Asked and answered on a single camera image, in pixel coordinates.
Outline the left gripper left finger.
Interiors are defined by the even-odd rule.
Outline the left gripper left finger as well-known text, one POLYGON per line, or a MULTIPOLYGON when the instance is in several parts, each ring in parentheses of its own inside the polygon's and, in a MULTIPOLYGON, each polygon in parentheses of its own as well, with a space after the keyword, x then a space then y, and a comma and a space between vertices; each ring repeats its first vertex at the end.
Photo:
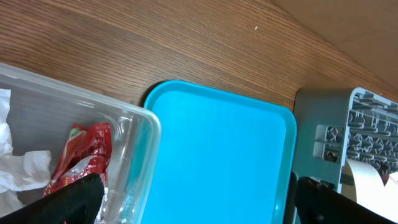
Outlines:
POLYGON ((93 224, 104 185, 99 174, 88 174, 46 197, 1 218, 4 224, 93 224))

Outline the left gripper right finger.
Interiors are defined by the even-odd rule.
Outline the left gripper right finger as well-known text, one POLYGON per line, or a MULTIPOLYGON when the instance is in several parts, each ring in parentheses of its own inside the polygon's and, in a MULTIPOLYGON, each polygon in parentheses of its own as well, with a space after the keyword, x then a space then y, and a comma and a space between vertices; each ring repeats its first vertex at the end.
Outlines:
POLYGON ((301 224, 394 223, 309 177, 297 182, 295 207, 301 224))

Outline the white bowl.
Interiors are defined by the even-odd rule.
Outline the white bowl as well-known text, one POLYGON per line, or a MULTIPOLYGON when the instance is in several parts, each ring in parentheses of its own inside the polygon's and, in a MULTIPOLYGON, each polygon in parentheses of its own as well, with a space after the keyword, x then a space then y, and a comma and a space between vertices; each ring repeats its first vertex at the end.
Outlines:
POLYGON ((368 210, 397 222, 397 174, 380 175, 370 164, 347 159, 341 194, 368 210))

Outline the red snack wrapper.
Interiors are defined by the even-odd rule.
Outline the red snack wrapper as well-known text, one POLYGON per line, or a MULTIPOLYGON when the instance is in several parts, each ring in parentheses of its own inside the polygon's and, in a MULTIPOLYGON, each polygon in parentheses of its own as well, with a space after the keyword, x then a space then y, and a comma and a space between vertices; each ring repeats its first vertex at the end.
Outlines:
POLYGON ((96 123, 90 127, 74 124, 51 181, 45 188, 44 196, 46 197, 88 174, 99 174, 103 184, 107 185, 107 168, 112 150, 109 123, 96 123))

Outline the white napkin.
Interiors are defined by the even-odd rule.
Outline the white napkin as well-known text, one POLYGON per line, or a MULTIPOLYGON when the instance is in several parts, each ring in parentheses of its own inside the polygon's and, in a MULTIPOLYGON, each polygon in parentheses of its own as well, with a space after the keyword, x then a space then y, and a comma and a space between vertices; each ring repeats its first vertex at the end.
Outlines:
POLYGON ((12 136, 6 122, 10 110, 11 90, 1 90, 1 216, 24 207, 17 193, 40 189, 50 182, 50 151, 12 154, 12 136))

